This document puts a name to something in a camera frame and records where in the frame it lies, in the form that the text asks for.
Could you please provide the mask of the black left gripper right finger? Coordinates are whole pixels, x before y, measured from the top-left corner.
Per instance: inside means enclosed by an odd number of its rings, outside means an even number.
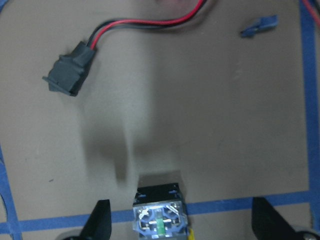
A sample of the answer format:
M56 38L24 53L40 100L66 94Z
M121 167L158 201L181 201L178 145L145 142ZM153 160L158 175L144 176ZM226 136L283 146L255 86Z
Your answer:
M251 227L258 240L303 239L264 197L252 199Z

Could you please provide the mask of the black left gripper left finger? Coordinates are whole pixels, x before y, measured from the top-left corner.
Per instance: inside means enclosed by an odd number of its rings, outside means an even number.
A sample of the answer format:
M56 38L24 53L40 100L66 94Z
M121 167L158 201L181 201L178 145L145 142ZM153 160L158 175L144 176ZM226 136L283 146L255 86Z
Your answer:
M80 239L109 240L111 234L112 216L110 200L99 200L80 233Z

